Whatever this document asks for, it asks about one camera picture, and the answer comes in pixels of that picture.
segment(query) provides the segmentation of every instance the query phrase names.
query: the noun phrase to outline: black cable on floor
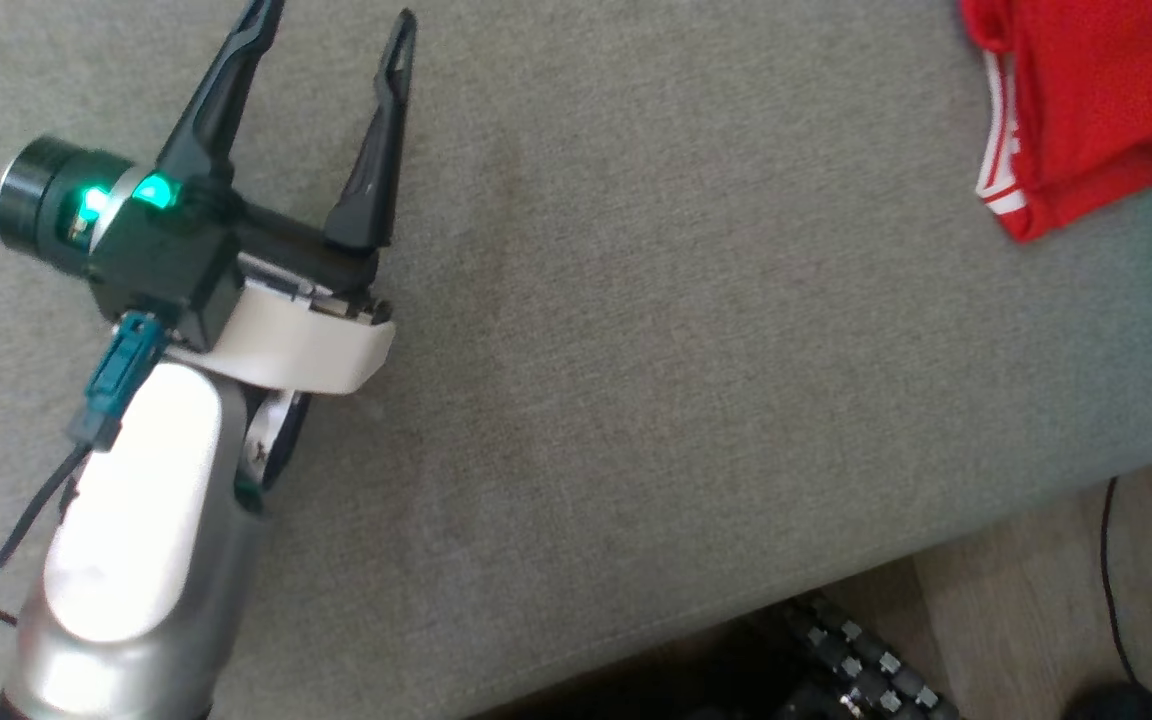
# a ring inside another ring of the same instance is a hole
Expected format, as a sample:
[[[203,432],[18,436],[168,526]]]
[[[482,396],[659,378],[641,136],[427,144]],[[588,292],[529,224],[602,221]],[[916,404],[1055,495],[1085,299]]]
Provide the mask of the black cable on floor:
[[[38,492],[33,493],[32,500],[29,501],[24,511],[20,514],[17,524],[12,529],[12,533],[8,535],[8,539],[3,541],[3,546],[0,548],[0,569],[12,560],[15,551],[17,551],[20,544],[24,541],[24,537],[29,533],[29,528],[33,526],[35,521],[38,520],[38,515],[41,514],[41,509],[51,500],[51,497],[56,494],[56,491],[60,486],[63,486],[65,480],[69,479],[70,475],[74,475],[74,470],[77,470],[82,461],[88,458],[91,450],[92,447],[86,444],[74,446],[73,450],[69,452],[69,456],[65,457],[65,461],[47,478],[47,482],[43,483]],[[0,611],[0,621],[3,621],[8,626],[17,624],[17,619],[8,611]]]
[[[1119,479],[1112,478],[1111,486],[1105,491],[1105,515],[1101,517],[1101,584],[1105,585],[1105,601],[1111,606],[1111,631],[1114,632],[1114,650],[1119,652],[1119,660],[1123,661],[1123,670],[1128,674],[1128,680],[1138,685],[1139,680],[1135,677],[1132,661],[1128,660],[1128,653],[1123,650],[1123,634],[1119,631],[1119,611],[1114,605],[1114,588],[1111,586],[1111,510],[1114,510],[1114,491],[1119,486]]]

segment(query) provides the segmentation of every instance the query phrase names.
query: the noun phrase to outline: red cloth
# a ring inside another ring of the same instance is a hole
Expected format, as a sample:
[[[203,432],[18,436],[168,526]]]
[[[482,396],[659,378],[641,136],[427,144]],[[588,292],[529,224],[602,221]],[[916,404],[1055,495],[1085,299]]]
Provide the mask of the red cloth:
[[[961,0],[993,127],[977,192],[1020,242],[1152,185],[1152,0]]]

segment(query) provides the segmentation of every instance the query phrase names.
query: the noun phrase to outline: gray upholstered cushion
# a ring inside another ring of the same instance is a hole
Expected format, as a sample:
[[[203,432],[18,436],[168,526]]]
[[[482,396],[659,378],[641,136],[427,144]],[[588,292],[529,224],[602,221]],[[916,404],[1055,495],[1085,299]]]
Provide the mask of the gray upholstered cushion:
[[[0,0],[0,169],[154,158],[241,5]],[[415,9],[397,344],[308,422],[218,715],[465,714],[1152,461],[1152,194],[1011,245],[952,0]],[[319,222],[396,12],[288,3],[241,190]],[[0,247],[0,538],[105,333]]]

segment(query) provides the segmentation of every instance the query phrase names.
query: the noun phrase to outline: green light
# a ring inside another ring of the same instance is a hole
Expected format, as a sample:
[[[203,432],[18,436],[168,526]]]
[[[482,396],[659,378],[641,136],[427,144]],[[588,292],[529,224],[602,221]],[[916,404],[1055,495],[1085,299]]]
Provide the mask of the green light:
[[[94,223],[104,213],[106,205],[109,205],[109,194],[99,187],[89,187],[83,191],[83,199],[78,205],[78,218],[82,218],[83,222]]]
[[[147,202],[147,204],[154,205],[156,209],[164,210],[175,202],[175,188],[164,176],[150,176],[143,179],[141,184],[136,185],[132,197]]]

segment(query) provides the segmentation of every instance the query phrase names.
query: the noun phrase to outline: teal connector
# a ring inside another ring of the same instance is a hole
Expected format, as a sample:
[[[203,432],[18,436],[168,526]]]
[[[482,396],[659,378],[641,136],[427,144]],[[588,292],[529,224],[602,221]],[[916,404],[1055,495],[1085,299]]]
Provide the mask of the teal connector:
[[[67,434],[96,452],[108,452],[123,427],[132,396],[168,347],[168,329],[153,314],[128,313],[96,366],[83,395],[86,403],[69,420]]]

